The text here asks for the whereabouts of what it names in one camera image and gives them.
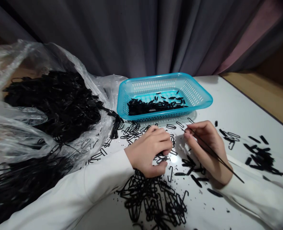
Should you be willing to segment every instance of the clear plastic bag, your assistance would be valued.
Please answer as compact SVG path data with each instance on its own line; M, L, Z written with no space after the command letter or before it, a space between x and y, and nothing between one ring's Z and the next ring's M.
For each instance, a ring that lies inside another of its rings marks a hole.
M53 43L18 40L15 44L0 46L0 161L8 163L45 156L57 145L52 137L32 127L45 121L46 117L41 111L11 107L3 102L2 89L19 69L32 70L36 77L50 70L77 71L83 77L86 87L99 96L105 108L111 110L116 109L119 84L127 79L116 75L96 79L78 58ZM101 121L93 130L84 132L69 146L63 146L58 154L69 158L73 164L71 172L96 154L112 129L113 118L105 111L100 113Z

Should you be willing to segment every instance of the table surface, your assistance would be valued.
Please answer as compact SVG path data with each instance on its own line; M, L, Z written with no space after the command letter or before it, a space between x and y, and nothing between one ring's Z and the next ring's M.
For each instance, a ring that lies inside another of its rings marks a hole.
M254 104L251 100L245 97L231 84L219 76L204 76L195 77L195 79L213 96L213 104L202 110L197 110L189 116L178 117L166 120L156 120L151 123L140 123L141 128L158 123L159 127L165 127L167 124L176 126L176 129L169 129L169 133L174 135L175 147L174 151L177 156L169 154L168 167L163 179L168 181L168 176L171 176L170 166L173 166L173 178L170 184L175 191L182 197L184 192L189 191L189 195L185 197L185 205L187 213L185 214L186 224L173 227L171 229L269 229L260 220L244 213L230 201L219 198L207 191L207 188L212 188L208 182L201 182L202 188L192 180L191 177L175 176L176 172L187 172L189 168L182 166L182 158L187 159L186 155L193 156L190 153L189 147L185 144L183 131L177 121L181 124L190 124L187 119L191 118L194 122L209 120L212 123L218 121L217 129L222 129L227 132L232 132L240 136L240 141L235 142L232 150L228 148L229 142L225 141L227 154L245 163L250 153L243 145L256 144L248 138L252 136L260 139L263 135L269 145L263 143L258 144L258 147L271 148L270 153L275 159L274 167L283 172L283 126L264 112L260 107ZM123 136L123 131L130 124L126 123L122 131L119 131L119 136ZM109 146L102 147L107 154L112 154L128 146L126 139L118 138L116 140L107 141ZM261 172L270 180L275 180L283 183L283 176L273 175L265 171ZM195 177L200 177L200 173L192 172ZM91 223L92 229L131 229L132 221L130 220L129 211L124 207L124 199L117 193L109 195L96 206L94 206L87 215L87 221ZM138 223L141 223L144 229L152 229L155 225L154 221L148 222L145 218L144 207L142 205L141 214Z

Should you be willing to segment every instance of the white shirt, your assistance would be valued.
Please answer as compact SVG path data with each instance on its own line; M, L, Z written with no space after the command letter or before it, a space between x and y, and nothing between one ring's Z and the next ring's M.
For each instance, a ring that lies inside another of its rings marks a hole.
M283 188L263 179L260 186L255 178L236 173L245 183L233 176L219 192L271 228L283 229ZM87 226L80 224L81 217L133 174L134 170L124 150L111 154L66 175L54 188L12 214L0 224L0 230L91 229L91 223Z

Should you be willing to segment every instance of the pile of black hair ties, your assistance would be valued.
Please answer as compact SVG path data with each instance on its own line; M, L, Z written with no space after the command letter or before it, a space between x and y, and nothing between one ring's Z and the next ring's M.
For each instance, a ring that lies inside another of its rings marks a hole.
M98 96L86 88L79 73L50 71L41 78L13 79L4 91L8 92L4 100L11 106L36 107L44 112L48 121L35 128L52 136L58 144L45 157L0 164L0 224L70 171L72 163L57 156L57 152L100 122L100 110L115 118L111 139L118 138L117 131L123 126L119 115L103 107ZM40 140L38 148L44 144Z

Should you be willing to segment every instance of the blue plastic basket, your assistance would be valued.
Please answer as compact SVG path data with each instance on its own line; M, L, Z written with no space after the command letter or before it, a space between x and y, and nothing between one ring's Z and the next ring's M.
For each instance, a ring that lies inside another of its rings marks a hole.
M188 107L129 116L127 103L132 98L150 102L155 96L159 97L158 101L168 102L174 101L169 100L169 97L183 97ZM192 76L186 73L169 73L133 78L122 82L119 86L117 112L120 117L126 120L150 121L186 115L193 110L207 108L212 103L212 96Z

